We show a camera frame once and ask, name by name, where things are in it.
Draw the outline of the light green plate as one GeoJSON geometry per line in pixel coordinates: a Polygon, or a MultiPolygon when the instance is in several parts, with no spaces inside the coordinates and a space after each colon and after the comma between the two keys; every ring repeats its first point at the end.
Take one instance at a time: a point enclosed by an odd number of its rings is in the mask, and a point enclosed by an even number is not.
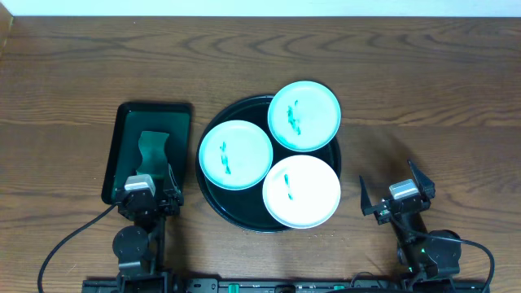
{"type": "Polygon", "coordinates": [[[245,120],[229,120],[211,128],[199,148],[204,176],[225,190],[256,185],[270,170],[273,158],[265,131],[245,120]]]}
{"type": "Polygon", "coordinates": [[[269,131],[291,151],[315,151],[337,134],[341,122],[338,99],[326,86],[296,81],[281,88],[269,104],[269,131]]]}

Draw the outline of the green sponge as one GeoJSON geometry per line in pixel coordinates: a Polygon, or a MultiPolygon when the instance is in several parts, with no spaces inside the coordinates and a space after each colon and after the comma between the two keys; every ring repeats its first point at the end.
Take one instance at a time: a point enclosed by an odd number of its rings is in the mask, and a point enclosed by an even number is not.
{"type": "Polygon", "coordinates": [[[138,139],[142,163],[137,169],[137,175],[148,174],[154,180],[164,179],[168,167],[168,159],[164,149],[168,138],[168,133],[142,131],[138,139]]]}

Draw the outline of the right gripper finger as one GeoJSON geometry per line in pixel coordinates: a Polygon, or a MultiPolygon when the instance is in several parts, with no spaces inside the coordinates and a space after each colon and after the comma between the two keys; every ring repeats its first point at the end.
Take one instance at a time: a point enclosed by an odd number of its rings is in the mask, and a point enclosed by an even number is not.
{"type": "Polygon", "coordinates": [[[436,196],[435,183],[425,175],[412,160],[407,160],[411,173],[413,174],[419,193],[429,199],[436,196]]]}
{"type": "Polygon", "coordinates": [[[366,184],[363,180],[363,177],[359,177],[360,186],[361,186],[361,211],[364,216],[368,216],[373,213],[373,205],[370,201],[370,197],[367,193],[366,184]]]}

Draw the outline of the white plate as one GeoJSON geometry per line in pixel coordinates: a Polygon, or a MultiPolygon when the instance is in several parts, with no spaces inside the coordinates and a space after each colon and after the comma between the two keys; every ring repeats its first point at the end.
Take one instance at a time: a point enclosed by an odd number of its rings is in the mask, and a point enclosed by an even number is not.
{"type": "Polygon", "coordinates": [[[268,172],[262,196],[269,214],[293,229],[310,229],[327,221],[339,206],[341,187],[333,170],[311,155],[293,155],[268,172]]]}

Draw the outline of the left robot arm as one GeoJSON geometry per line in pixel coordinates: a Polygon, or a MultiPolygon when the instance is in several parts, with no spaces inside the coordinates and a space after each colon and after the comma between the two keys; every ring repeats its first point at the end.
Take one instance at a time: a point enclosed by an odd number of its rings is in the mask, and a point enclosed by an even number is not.
{"type": "Polygon", "coordinates": [[[130,176],[116,190],[113,203],[133,222],[120,230],[112,242],[118,258],[118,292],[180,292],[182,282],[164,266],[166,221],[177,216],[184,204],[172,167],[153,179],[150,174],[130,176]]]}

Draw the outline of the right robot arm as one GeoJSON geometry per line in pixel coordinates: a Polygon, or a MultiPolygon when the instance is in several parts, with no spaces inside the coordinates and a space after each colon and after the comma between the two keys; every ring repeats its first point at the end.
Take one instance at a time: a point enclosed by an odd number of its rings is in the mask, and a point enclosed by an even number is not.
{"type": "Polygon", "coordinates": [[[392,225],[398,258],[420,282],[448,279],[460,272],[460,238],[449,230],[427,230],[421,213],[436,196],[435,183],[412,161],[408,165],[413,177],[389,186],[390,195],[376,205],[360,180],[361,211],[373,215],[380,225],[392,225]]]}

